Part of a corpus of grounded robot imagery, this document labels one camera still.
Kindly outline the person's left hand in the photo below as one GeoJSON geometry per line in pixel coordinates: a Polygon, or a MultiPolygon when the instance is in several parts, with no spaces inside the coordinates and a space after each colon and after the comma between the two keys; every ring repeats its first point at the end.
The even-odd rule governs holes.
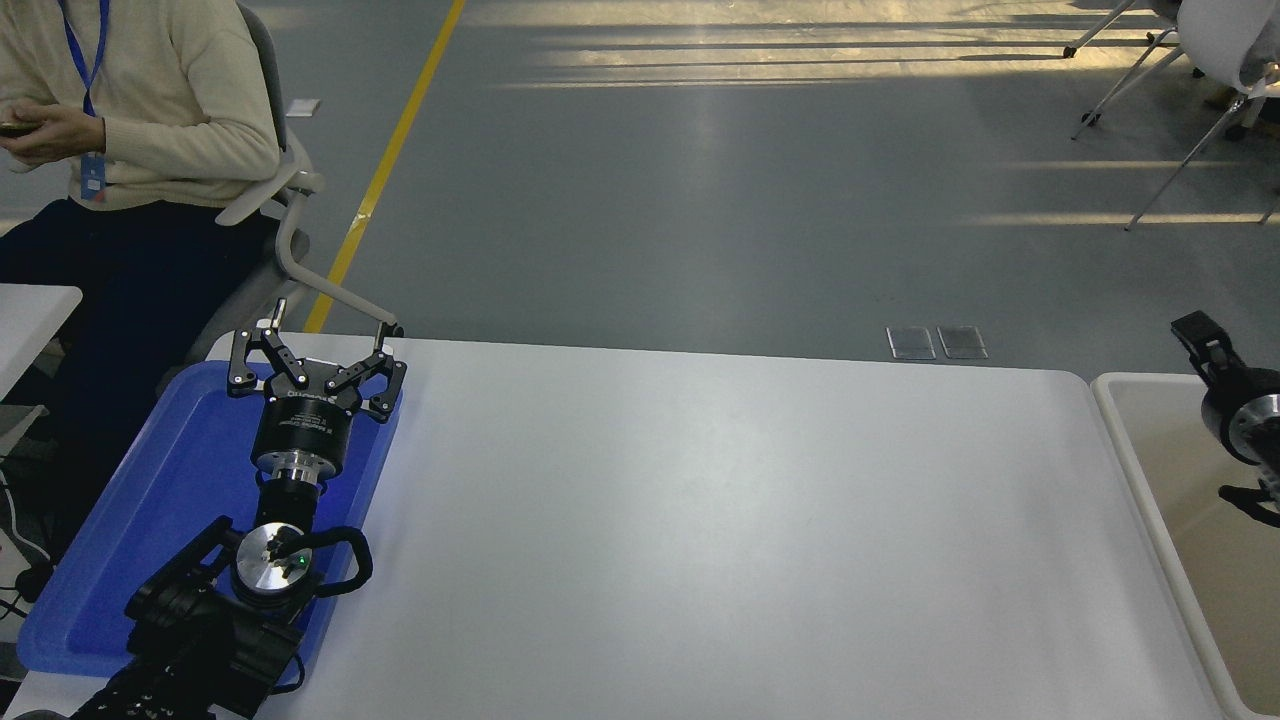
{"type": "Polygon", "coordinates": [[[15,104],[3,110],[3,122],[38,124],[28,135],[1,141],[3,149],[27,167],[40,167],[86,152],[105,152],[106,149],[105,119],[88,115],[79,108],[15,104]]]}

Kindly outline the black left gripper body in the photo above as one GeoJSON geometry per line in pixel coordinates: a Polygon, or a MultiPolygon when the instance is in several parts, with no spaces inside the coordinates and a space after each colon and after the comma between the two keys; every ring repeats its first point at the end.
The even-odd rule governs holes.
{"type": "Polygon", "coordinates": [[[278,372],[264,388],[264,413],[250,459],[268,466],[287,454],[310,454],[330,466],[343,466],[349,450],[355,414],[364,397],[355,386],[329,387],[343,368],[334,363],[303,360],[305,387],[278,372]]]}

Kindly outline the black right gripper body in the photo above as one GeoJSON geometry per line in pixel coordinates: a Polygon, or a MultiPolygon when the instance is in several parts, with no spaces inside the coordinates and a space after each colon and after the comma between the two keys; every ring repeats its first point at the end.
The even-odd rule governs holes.
{"type": "Polygon", "coordinates": [[[1233,456],[1249,465],[1279,464],[1279,374],[1244,366],[1238,378],[1207,386],[1202,418],[1233,456]]]}

